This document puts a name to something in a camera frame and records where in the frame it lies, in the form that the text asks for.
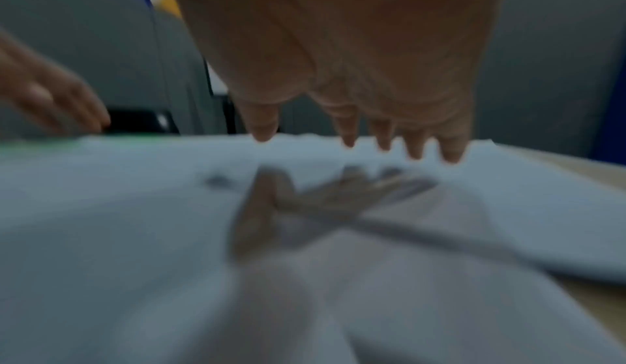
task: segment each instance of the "wooden table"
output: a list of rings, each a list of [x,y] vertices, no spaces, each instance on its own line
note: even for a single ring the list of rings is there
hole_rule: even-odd
[[[549,163],[604,185],[626,191],[625,167],[530,149],[505,145],[501,145],[501,147],[517,155]],[[581,306],[587,309],[607,330],[626,345],[626,288],[569,279],[559,279],[558,282]]]

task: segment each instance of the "black object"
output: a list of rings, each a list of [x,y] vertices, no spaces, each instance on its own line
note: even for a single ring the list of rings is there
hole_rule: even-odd
[[[105,134],[180,134],[169,111],[109,108],[111,125]]]

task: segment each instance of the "yellow object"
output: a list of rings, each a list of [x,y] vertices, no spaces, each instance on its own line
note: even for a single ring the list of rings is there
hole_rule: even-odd
[[[178,7],[178,3],[176,2],[176,0],[159,0],[156,7],[165,10],[166,12],[169,12],[179,18],[183,17],[181,15],[181,10]]]

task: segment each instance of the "blurry hand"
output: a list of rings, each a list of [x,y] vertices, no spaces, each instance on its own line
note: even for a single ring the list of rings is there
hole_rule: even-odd
[[[100,132],[110,123],[106,108],[79,76],[2,31],[0,100],[55,134],[64,133],[55,110],[68,114],[88,132]]]
[[[344,143],[359,116],[383,150],[395,132],[449,162],[471,138],[473,86],[499,0],[178,0],[250,133],[269,140],[281,103],[308,93]]]

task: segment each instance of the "hand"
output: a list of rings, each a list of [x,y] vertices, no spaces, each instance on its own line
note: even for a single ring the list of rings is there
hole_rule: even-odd
[[[55,134],[65,131],[56,110],[71,116],[87,132],[100,132],[110,124],[106,108],[79,76],[2,31],[0,99]]]
[[[178,0],[248,131],[269,140],[281,103],[308,93],[351,147],[359,116],[419,159],[429,137],[458,162],[499,0]]]

